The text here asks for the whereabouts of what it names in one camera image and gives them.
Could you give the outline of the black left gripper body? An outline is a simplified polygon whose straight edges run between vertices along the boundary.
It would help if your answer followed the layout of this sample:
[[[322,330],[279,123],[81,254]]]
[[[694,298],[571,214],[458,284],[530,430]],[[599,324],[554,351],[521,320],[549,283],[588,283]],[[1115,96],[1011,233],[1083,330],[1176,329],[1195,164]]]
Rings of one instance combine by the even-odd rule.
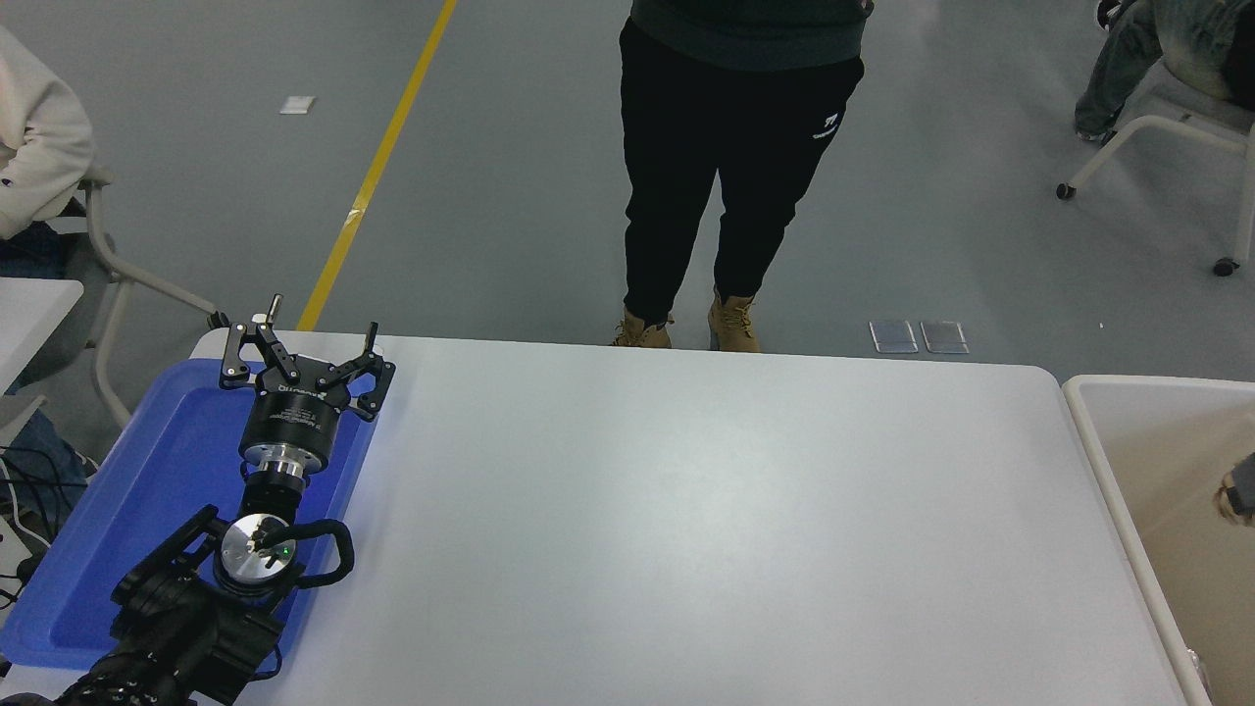
[[[328,461],[346,408],[344,384],[328,390],[282,382],[261,387],[238,441],[238,455],[259,461],[265,446],[294,446],[310,459]]]

